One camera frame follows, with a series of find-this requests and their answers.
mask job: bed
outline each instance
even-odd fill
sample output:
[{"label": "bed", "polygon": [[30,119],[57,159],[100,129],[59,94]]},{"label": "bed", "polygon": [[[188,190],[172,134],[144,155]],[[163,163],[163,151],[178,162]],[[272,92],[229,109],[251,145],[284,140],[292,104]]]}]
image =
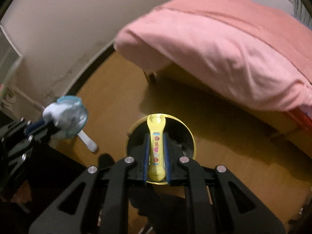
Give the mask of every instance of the bed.
[{"label": "bed", "polygon": [[154,73],[227,99],[312,158],[312,32],[250,0],[172,0],[125,26],[115,49]]}]

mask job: bed leg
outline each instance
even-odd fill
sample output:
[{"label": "bed leg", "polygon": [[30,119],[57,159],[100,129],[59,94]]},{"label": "bed leg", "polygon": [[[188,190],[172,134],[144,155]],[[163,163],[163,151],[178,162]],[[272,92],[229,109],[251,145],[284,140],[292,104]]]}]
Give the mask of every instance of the bed leg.
[{"label": "bed leg", "polygon": [[146,81],[149,83],[149,84],[155,84],[156,83],[156,77],[155,77],[155,74],[152,73],[152,74],[146,74],[144,72],[144,75],[145,75],[145,78],[146,78]]},{"label": "bed leg", "polygon": [[281,133],[281,132],[277,131],[277,132],[272,133],[271,135],[269,135],[269,138],[270,138],[271,141],[273,141],[273,142],[274,142],[274,141],[277,141],[277,140],[284,140],[284,141],[287,141],[287,137],[288,137],[290,134],[292,134],[292,133],[294,133],[294,132],[297,132],[297,131],[299,131],[299,130],[301,130],[301,127],[297,127],[297,128],[295,128],[295,129],[293,129],[293,130],[287,132],[287,133]]}]

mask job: yellow toothbrush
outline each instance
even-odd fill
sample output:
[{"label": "yellow toothbrush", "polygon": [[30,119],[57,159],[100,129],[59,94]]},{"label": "yellow toothbrush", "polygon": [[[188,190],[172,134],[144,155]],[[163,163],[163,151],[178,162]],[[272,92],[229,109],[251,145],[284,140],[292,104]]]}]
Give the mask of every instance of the yellow toothbrush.
[{"label": "yellow toothbrush", "polygon": [[166,177],[163,165],[163,129],[166,118],[162,114],[151,114],[147,118],[147,125],[151,136],[149,178],[160,182]]}]

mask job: white cloth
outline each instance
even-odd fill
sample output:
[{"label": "white cloth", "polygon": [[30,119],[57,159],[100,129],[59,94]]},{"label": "white cloth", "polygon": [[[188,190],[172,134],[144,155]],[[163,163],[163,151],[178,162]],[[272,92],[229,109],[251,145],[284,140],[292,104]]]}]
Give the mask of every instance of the white cloth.
[{"label": "white cloth", "polygon": [[54,125],[60,129],[54,135],[57,139],[66,139],[79,133],[87,121],[87,115],[77,111],[77,106],[69,104],[52,103],[43,111],[45,122],[53,120]]}]

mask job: curtain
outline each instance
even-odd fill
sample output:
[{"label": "curtain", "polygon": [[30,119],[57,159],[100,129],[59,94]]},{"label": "curtain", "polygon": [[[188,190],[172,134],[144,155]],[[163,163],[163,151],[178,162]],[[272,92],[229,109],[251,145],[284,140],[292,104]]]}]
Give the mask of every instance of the curtain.
[{"label": "curtain", "polygon": [[301,0],[294,0],[294,17],[312,30],[312,19]]}]

